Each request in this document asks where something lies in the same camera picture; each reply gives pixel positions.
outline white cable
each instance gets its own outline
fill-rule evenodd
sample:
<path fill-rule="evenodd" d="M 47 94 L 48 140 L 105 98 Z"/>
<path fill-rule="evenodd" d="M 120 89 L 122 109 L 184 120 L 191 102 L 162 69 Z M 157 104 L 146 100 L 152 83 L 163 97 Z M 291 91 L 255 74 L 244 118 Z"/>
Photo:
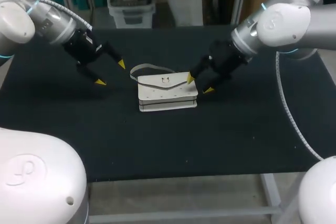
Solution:
<path fill-rule="evenodd" d="M 48 4 L 50 6 L 53 6 L 57 9 L 61 10 L 62 12 L 65 12 L 65 13 L 69 14 L 74 19 L 83 23 L 86 28 L 88 28 L 89 30 L 92 30 L 92 26 L 88 22 L 86 22 L 83 18 L 81 18 L 80 16 L 78 16 L 76 13 L 69 10 L 68 8 L 66 8 L 66 7 L 64 7 L 64 6 L 58 4 L 54 1 L 51 1 L 51 0 L 29 0 L 29 1 L 40 1 L 41 3 L 45 3 L 45 4 Z"/>
<path fill-rule="evenodd" d="M 277 81 L 278 81 L 278 88 L 279 88 L 279 93 L 280 93 L 280 97 L 281 97 L 281 101 L 282 101 L 282 105 L 285 109 L 285 112 L 287 113 L 287 116 L 291 122 L 291 124 L 293 125 L 295 131 L 298 133 L 301 141 L 303 142 L 303 144 L 305 145 L 305 147 L 310 151 L 311 154 L 313 154 L 318 160 L 322 161 L 323 158 L 317 154 L 313 148 L 308 144 L 307 140 L 305 139 L 305 137 L 302 135 L 300 129 L 298 128 L 292 114 L 290 113 L 290 110 L 288 108 L 287 102 L 286 102 L 286 98 L 285 98 L 285 94 L 284 91 L 282 89 L 282 83 L 281 83 L 281 75 L 280 75 L 280 60 L 279 60 L 279 55 L 280 53 L 277 52 L 276 55 L 276 60 L 275 60 L 275 68 L 276 68 L 276 73 L 277 73 Z"/>

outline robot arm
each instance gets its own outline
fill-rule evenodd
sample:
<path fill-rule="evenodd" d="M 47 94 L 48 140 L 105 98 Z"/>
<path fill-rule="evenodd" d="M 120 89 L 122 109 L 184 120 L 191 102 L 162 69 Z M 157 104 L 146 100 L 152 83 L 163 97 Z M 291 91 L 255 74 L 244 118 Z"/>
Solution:
<path fill-rule="evenodd" d="M 247 64 L 254 56 L 257 56 L 261 51 L 267 48 L 273 48 L 274 51 L 292 51 L 292 53 L 288 56 L 296 59 L 302 59 L 311 56 L 314 52 L 316 52 L 315 48 L 321 46 L 316 41 L 315 43 L 311 43 L 311 41 L 314 40 L 312 35 L 317 35 L 317 31 L 319 31 L 318 34 L 321 34 L 322 31 L 319 30 L 320 27 L 311 26 L 310 36 L 303 38 L 302 33 L 306 31 L 304 29 L 305 26 L 307 27 L 308 23 L 310 23 L 307 10 L 309 8 L 312 8 L 311 10 L 316 8 L 317 10 L 318 6 L 315 5 L 319 1 L 320 0 L 268 0 L 264 2 L 258 11 L 251 14 L 245 21 L 243 21 L 232 31 L 229 40 L 216 41 L 211 45 L 209 55 L 203 57 L 200 63 L 190 70 L 190 75 L 187 79 L 187 82 L 190 83 L 195 80 L 204 69 L 211 68 L 215 73 L 217 73 L 217 77 L 211 80 L 208 85 L 203 88 L 203 92 L 207 93 L 214 91 L 216 86 L 221 84 L 224 80 L 230 78 L 231 73 L 236 68 L 238 68 L 240 65 Z M 292 9 L 297 5 L 301 7 L 300 9 L 299 7 L 295 9 L 296 12 L 294 13 L 296 14 L 297 18 L 293 17 L 293 13 L 290 13 L 286 17 L 286 20 L 284 20 L 283 16 L 281 15 L 274 17 L 274 13 L 276 12 L 274 11 L 274 6 L 279 7 L 280 5 L 291 6 Z M 303 12 L 306 14 L 304 18 L 301 17 Z M 318 15 L 318 11 L 314 11 L 314 15 L 311 14 L 311 21 L 316 20 L 313 21 L 313 23 L 318 23 Z M 276 29 L 284 31 L 283 34 L 277 34 L 278 32 L 275 32 L 276 29 L 272 28 L 274 23 L 273 20 L 279 24 L 281 23 L 281 26 L 277 26 Z M 293 29 L 299 29 L 301 31 L 301 33 L 298 33 L 294 36 L 296 39 L 293 37 Z M 264 36 L 260 35 L 262 34 L 261 30 L 267 30 L 266 32 L 273 34 L 274 39 L 271 41 L 273 44 L 268 42 L 270 39 L 268 38 L 268 34 L 264 33 Z M 287 33 L 291 33 L 290 39 L 285 37 Z M 304 40 L 301 40 L 301 44 L 295 45 L 300 38 Z"/>
<path fill-rule="evenodd" d="M 6 4 L 3 5 L 8 5 L 10 0 L 0 0 L 0 3 L 1 1 L 6 1 Z M 88 64 L 97 60 L 103 53 L 109 54 L 114 61 L 125 69 L 120 54 L 115 52 L 107 42 L 99 43 L 94 36 L 92 27 L 65 7 L 54 2 L 51 5 L 52 1 L 49 0 L 12 0 L 12 2 L 17 4 L 15 11 L 20 12 L 20 17 L 24 16 L 24 18 L 22 22 L 19 22 L 19 18 L 10 22 L 25 22 L 24 27 L 28 25 L 31 27 L 33 22 L 34 31 L 44 37 L 51 45 L 62 45 L 65 51 L 76 59 L 78 72 L 92 82 L 106 85 L 101 77 L 88 68 Z M 82 21 L 86 25 L 86 29 L 78 28 L 74 17 Z M 31 37 L 28 38 L 26 35 L 26 39 L 19 39 L 17 42 L 16 39 L 20 36 L 20 34 L 16 34 L 17 31 L 15 30 L 17 24 L 11 25 L 6 19 L 6 16 L 0 15 L 0 35 L 3 35 L 3 37 L 0 37 L 0 45 L 3 48 L 0 49 L 0 55 L 9 56 L 14 54 L 18 44 L 29 42 Z"/>
<path fill-rule="evenodd" d="M 0 57 L 6 60 L 19 45 L 33 38 L 35 25 L 25 9 L 15 2 L 0 2 L 0 17 Z"/>
<path fill-rule="evenodd" d="M 260 16 L 257 33 L 269 47 L 336 50 L 336 4 L 275 4 Z"/>

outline blue object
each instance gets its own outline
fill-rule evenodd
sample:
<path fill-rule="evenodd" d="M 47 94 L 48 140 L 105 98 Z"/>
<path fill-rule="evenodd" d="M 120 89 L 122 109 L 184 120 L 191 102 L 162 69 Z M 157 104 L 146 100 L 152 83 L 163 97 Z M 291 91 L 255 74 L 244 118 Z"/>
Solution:
<path fill-rule="evenodd" d="M 14 55 L 12 55 L 12 56 L 2 56 L 2 55 L 0 55 L 0 58 L 2 58 L 2 59 L 9 59 L 9 58 L 11 58 L 11 57 L 13 57 Z"/>

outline plastic container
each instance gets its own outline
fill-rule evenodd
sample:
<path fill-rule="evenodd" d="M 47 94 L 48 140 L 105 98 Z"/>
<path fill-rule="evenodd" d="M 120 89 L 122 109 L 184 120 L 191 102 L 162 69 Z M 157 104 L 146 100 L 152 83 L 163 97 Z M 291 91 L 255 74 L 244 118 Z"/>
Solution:
<path fill-rule="evenodd" d="M 168 0 L 176 26 L 203 26 L 202 0 Z"/>
<path fill-rule="evenodd" d="M 152 28 L 155 2 L 140 6 L 113 6 L 107 0 L 110 15 L 113 16 L 117 28 Z"/>

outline black table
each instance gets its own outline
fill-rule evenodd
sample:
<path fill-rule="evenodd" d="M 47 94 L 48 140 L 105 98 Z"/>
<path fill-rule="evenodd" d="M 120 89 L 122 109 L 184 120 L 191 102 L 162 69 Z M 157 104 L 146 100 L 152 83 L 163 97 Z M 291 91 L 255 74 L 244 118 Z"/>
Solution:
<path fill-rule="evenodd" d="M 128 69 L 152 63 L 186 71 L 230 29 L 97 33 L 124 55 Z M 280 64 L 287 102 L 303 135 L 321 156 L 334 155 L 336 89 L 320 57 Z M 139 111 L 136 82 L 108 56 L 92 68 L 108 86 L 95 87 L 77 74 L 61 47 L 35 39 L 16 55 L 0 91 L 1 127 L 68 142 L 82 157 L 90 182 L 300 172 L 317 161 L 282 107 L 273 55 L 260 55 L 217 92 L 200 95 L 195 109 L 153 113 Z"/>

